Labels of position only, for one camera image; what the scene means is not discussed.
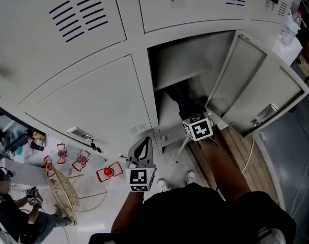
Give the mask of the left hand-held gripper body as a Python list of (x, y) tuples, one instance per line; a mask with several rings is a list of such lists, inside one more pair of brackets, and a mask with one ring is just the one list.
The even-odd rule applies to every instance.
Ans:
[(155, 164), (129, 162), (125, 171), (132, 192), (150, 191), (156, 172)]

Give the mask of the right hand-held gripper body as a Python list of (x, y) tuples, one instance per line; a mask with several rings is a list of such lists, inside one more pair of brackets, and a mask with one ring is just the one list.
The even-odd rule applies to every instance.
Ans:
[(183, 120), (187, 136), (193, 141), (203, 140), (213, 135), (210, 113), (203, 112)]

